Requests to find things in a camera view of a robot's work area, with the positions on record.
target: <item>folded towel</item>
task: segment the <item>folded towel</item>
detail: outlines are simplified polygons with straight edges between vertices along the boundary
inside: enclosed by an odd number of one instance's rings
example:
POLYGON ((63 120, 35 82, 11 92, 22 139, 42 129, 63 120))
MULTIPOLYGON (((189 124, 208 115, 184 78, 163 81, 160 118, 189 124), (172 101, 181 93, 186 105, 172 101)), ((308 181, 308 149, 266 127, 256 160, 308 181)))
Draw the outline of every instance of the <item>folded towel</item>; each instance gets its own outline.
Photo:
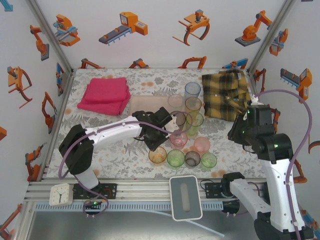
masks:
POLYGON ((81 102, 77 105, 79 109, 112 116, 122 114, 131 97, 128 86, 126 86, 125 89, 126 98, 122 101, 92 103, 91 101, 86 100, 87 95, 88 88, 86 89, 81 102))
POLYGON ((125 77, 113 79, 93 78, 86 88, 83 98, 91 103, 112 103, 124 101, 127 96, 127 80, 125 77))

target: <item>analog clock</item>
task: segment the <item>analog clock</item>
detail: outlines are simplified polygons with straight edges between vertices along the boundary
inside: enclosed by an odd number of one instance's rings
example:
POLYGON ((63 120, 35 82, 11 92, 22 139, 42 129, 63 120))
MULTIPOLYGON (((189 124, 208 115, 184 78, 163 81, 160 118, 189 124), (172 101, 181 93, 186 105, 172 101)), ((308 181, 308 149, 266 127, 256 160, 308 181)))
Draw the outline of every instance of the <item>analog clock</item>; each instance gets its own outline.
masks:
POLYGON ((49 205, 66 206, 73 202, 74 193, 68 183, 58 184, 51 187, 49 205))

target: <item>table surface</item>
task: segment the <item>table surface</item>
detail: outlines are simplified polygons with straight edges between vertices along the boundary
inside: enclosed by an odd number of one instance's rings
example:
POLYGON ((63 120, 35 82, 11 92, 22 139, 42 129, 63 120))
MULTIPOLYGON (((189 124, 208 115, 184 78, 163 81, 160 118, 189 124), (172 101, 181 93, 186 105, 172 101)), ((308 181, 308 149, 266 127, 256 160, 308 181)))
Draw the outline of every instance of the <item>table surface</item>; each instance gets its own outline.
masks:
MULTIPOLYGON (((201 75, 217 73, 218 69, 78 69, 72 84, 72 89, 65 108, 62 124, 58 133, 53 155, 46 178, 57 178, 62 157, 59 145, 74 125, 81 124, 84 128, 98 127, 117 122, 128 116, 128 104, 119 116, 109 116, 77 108, 86 90, 87 84, 93 78, 126 77, 131 95, 170 96, 184 95, 184 87, 189 82, 202 84, 201 75)), ((199 95, 203 101, 203 89, 199 95)), ((221 178, 225 173, 241 172, 246 178, 265 178, 264 171, 257 156, 245 152, 242 146, 229 141, 227 133, 233 122, 216 118, 205 118, 198 136, 209 138, 209 152, 217 156, 217 165, 212 170, 203 170, 200 165, 189 169, 184 165, 179 169, 169 168, 165 161, 154 164, 148 158, 149 149, 144 142, 123 139, 101 146, 93 152, 92 168, 99 178, 116 179, 167 179, 179 175, 195 175, 197 178, 221 178)), ((194 139, 190 139, 183 149, 188 152, 193 149, 194 139)), ((171 150, 170 140, 161 145, 167 151, 171 150)))

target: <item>translucent cup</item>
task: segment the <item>translucent cup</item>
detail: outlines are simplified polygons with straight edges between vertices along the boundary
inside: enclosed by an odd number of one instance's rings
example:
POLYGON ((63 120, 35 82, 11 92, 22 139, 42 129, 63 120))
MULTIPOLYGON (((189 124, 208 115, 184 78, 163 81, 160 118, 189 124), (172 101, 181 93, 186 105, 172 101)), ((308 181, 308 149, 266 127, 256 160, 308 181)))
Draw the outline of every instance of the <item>translucent cup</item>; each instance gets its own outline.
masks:
POLYGON ((155 151, 149 151, 149 159, 154 164, 160 164, 166 160, 167 151, 159 146, 155 151))
POLYGON ((185 154, 178 149, 174 149, 168 153, 166 160, 173 169, 178 169, 185 162, 185 154))
POLYGON ((188 82, 184 87, 184 100, 187 100, 190 97, 198 97, 201 91, 201 86, 192 81, 188 82))
POLYGON ((217 157, 211 152, 206 152, 201 157, 201 167, 204 170, 211 170, 217 165, 217 157))
POLYGON ((172 111, 181 111, 185 104, 185 99, 180 94, 172 94, 168 97, 168 104, 172 111))
POLYGON ((183 113, 179 113, 179 111, 173 111, 170 113, 171 116, 176 116, 175 123, 179 127, 179 131, 181 131, 184 128, 185 122, 186 122, 186 115, 183 113))
POLYGON ((204 153, 208 152, 210 149, 210 141, 207 137, 204 136, 200 136, 197 137, 194 140, 194 147, 196 149, 196 152, 200 154, 200 156, 202 156, 204 153))
POLYGON ((201 161, 201 157, 199 153, 197 153, 196 151, 187 152, 184 158, 185 158, 186 167, 189 169, 192 169, 198 166, 201 161))
MULTIPOLYGON (((198 130, 201 128, 201 125, 204 123, 204 116, 198 111, 191 111, 189 114, 192 116, 193 123, 191 128, 186 132, 190 139, 195 138, 198 135, 198 130)), ((189 128, 191 125, 191 117, 190 115, 186 116, 185 128, 189 128)))
POLYGON ((185 133, 179 135, 170 135, 171 147, 173 149, 183 149, 188 142, 188 136, 185 133))
POLYGON ((190 113, 193 111, 199 112, 202 107, 202 101, 195 96, 191 96, 187 100, 185 100, 184 105, 185 105, 184 110, 187 113, 190 113))

